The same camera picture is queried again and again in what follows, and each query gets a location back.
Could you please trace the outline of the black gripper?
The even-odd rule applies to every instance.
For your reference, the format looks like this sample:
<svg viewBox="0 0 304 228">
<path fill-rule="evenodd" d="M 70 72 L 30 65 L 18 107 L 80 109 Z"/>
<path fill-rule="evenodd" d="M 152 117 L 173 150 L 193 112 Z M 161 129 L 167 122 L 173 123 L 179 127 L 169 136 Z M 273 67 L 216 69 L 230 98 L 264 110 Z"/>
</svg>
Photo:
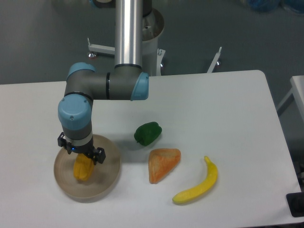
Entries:
<svg viewBox="0 0 304 228">
<path fill-rule="evenodd" d="M 97 165 L 97 163 L 103 164 L 106 159 L 104 148 L 94 148 L 93 140 L 90 140 L 84 145 L 76 146 L 75 144 L 68 142 L 65 139 L 65 134 L 62 132 L 57 138 L 57 143 L 58 146 L 64 148 L 68 154 L 77 153 L 83 154 L 87 158 L 92 158 L 94 165 Z"/>
</svg>

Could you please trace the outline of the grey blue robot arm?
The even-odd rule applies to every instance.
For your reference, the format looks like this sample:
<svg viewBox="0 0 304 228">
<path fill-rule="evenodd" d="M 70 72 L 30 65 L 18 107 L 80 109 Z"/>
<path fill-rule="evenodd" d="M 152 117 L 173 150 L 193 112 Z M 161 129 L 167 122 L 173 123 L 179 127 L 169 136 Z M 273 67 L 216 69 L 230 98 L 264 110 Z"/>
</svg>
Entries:
<svg viewBox="0 0 304 228">
<path fill-rule="evenodd" d="M 114 72 L 98 74 L 91 64 L 70 67 L 64 97 L 57 108 L 63 132 L 57 139 L 68 154 L 83 154 L 94 164 L 103 163 L 103 148 L 94 147 L 94 100 L 146 100 L 149 76 L 142 68 L 143 17 L 151 13 L 150 0 L 115 2 Z"/>
</svg>

